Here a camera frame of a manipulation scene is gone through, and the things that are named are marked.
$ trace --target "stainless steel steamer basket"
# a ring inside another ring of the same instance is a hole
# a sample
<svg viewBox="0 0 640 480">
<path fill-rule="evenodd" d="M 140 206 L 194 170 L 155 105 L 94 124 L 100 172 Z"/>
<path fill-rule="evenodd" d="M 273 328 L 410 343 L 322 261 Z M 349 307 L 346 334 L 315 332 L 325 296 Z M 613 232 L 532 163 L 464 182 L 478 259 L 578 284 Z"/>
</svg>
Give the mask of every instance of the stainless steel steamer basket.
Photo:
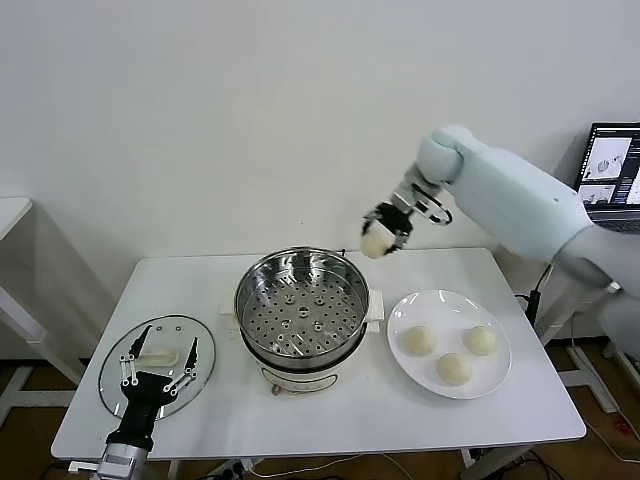
<svg viewBox="0 0 640 480">
<path fill-rule="evenodd" d="M 369 289 L 339 254 L 295 247 L 260 259 L 242 277 L 234 310 L 249 350 L 289 372 L 328 368 L 360 343 Z"/>
</svg>

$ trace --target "white plate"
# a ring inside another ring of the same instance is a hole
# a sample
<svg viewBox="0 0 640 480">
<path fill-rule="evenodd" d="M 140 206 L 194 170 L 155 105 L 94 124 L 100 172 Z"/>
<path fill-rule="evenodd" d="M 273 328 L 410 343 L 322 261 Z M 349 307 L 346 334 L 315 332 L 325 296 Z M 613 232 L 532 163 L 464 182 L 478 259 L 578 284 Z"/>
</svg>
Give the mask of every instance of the white plate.
<svg viewBox="0 0 640 480">
<path fill-rule="evenodd" d="M 495 332 L 498 337 L 496 352 L 479 357 L 464 346 L 464 331 L 476 325 L 491 327 Z M 415 326 L 429 327 L 436 333 L 438 346 L 435 352 L 418 356 L 406 351 L 403 334 Z M 405 297 L 389 316 L 387 337 L 391 352 L 402 369 L 424 388 L 445 397 L 471 399 L 487 395 L 500 386 L 511 368 L 511 348 L 496 319 L 458 293 L 427 290 Z M 464 355 L 471 363 L 473 375 L 464 385 L 449 385 L 438 375 L 438 359 L 450 352 Z"/>
</svg>

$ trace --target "floor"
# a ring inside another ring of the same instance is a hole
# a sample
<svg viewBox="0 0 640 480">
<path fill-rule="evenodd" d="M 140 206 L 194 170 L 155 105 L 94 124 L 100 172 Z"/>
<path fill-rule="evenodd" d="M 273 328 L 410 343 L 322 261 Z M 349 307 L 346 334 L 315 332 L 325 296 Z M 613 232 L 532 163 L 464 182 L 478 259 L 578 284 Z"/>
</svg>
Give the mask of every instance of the floor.
<svg viewBox="0 0 640 480">
<path fill-rule="evenodd" d="M 601 344 L 587 344 L 585 351 L 598 372 L 602 375 L 627 417 L 640 426 L 640 393 L 635 392 L 626 382 L 622 370 L 612 360 L 604 359 Z M 573 368 L 564 348 L 552 346 L 547 352 L 558 370 Z M 12 368 L 0 369 L 0 390 L 4 388 L 13 373 Z M 55 390 L 70 389 L 72 385 L 51 367 L 37 367 L 26 385 L 26 389 Z M 640 442 L 632 434 L 624 434 L 616 428 L 620 420 L 617 414 L 605 414 L 586 387 L 569 390 L 582 415 L 626 458 L 640 460 Z M 62 408 L 21 408 L 13 409 L 5 424 L 0 428 L 0 459 L 2 473 L 0 478 L 11 480 L 37 480 L 40 473 L 53 458 L 49 446 L 65 410 Z M 542 445 L 535 451 L 551 466 L 557 469 L 566 480 L 589 480 L 615 478 L 640 478 L 640 465 L 623 464 L 606 449 L 600 440 L 589 432 L 579 441 Z M 412 476 L 414 480 L 456 479 L 462 469 L 462 460 L 458 452 L 421 452 L 392 455 Z M 293 458 L 271 459 L 262 462 L 258 470 L 261 474 L 280 473 L 298 468 L 319 466 L 333 459 Z M 180 469 L 180 480 L 193 480 L 205 475 L 221 461 L 184 462 Z M 168 463 L 155 462 L 153 469 L 165 474 Z M 406 480 L 403 473 L 389 460 L 381 456 L 367 455 L 339 463 L 329 468 L 295 475 L 305 479 L 319 479 L 328 475 L 337 475 L 345 480 Z M 71 476 L 64 471 L 52 470 L 47 480 L 86 479 L 86 475 Z M 543 480 L 545 472 L 535 463 L 527 463 L 504 474 L 505 480 Z"/>
</svg>

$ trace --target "power strip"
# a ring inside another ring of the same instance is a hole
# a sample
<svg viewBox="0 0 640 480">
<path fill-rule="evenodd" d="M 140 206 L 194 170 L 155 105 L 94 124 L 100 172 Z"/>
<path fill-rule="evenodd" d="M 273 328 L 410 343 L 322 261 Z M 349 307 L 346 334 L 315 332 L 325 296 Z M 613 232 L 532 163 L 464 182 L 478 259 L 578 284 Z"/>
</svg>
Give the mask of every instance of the power strip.
<svg viewBox="0 0 640 480">
<path fill-rule="evenodd" d="M 239 480 L 238 475 L 236 474 L 236 472 L 233 471 L 233 465 L 236 464 L 236 463 L 239 464 L 239 465 L 242 465 L 242 471 L 243 471 L 243 474 L 244 474 L 244 472 L 246 472 L 246 470 L 244 468 L 242 460 L 239 459 L 239 458 L 230 458 L 229 460 L 224 462 L 222 465 L 220 465 L 218 468 L 216 468 L 215 470 L 212 470 L 211 472 L 209 472 L 207 475 L 211 476 L 211 477 L 218 477 L 221 480 L 223 478 L 224 478 L 224 480 Z M 229 472 L 231 472 L 231 475 L 229 475 L 229 473 L 225 473 L 225 470 L 228 470 Z"/>
</svg>

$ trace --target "table leg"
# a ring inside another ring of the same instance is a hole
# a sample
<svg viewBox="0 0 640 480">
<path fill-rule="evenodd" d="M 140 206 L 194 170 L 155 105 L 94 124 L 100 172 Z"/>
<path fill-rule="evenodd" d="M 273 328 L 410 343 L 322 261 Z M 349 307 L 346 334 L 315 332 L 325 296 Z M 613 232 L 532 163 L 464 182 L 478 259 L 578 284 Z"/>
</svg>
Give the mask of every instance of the table leg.
<svg viewBox="0 0 640 480">
<path fill-rule="evenodd" d="M 607 386 L 598 376 L 596 369 L 587 357 L 587 354 L 580 347 L 569 347 L 567 353 L 576 364 L 577 370 L 568 370 L 559 372 L 562 383 L 565 387 L 587 386 L 596 397 L 600 404 L 600 408 L 605 413 L 613 413 L 618 411 L 618 405 L 607 389 Z"/>
<path fill-rule="evenodd" d="M 178 480 L 178 470 L 180 470 L 180 460 L 171 460 L 169 465 L 169 473 L 167 473 L 168 480 Z"/>
<path fill-rule="evenodd" d="M 464 462 L 464 468 L 469 468 L 471 465 L 476 463 L 474 458 L 471 456 L 471 451 L 468 448 L 463 448 L 460 450 L 460 454 L 462 455 L 462 461 Z"/>
<path fill-rule="evenodd" d="M 85 367 L 77 358 L 69 355 L 64 340 L 54 338 L 2 287 L 0 287 L 0 311 L 4 312 L 2 320 L 9 328 L 20 335 L 69 380 L 76 385 L 80 383 Z"/>
<path fill-rule="evenodd" d="M 9 415 L 11 408 L 16 406 L 14 405 L 14 396 L 22 389 L 24 384 L 27 383 L 32 370 L 31 367 L 18 367 L 2 392 L 2 395 L 0 395 L 0 427 L 7 418 L 7 415 Z"/>
<path fill-rule="evenodd" d="M 517 445 L 513 447 L 498 447 L 476 460 L 466 470 L 460 473 L 460 480 L 482 480 L 493 472 L 513 462 L 516 458 L 527 453 L 533 445 Z"/>
<path fill-rule="evenodd" d="M 578 307 L 593 290 L 584 285 L 571 282 L 562 295 L 556 298 L 547 311 L 535 323 L 535 331 L 542 345 L 546 345 L 567 323 Z"/>
</svg>

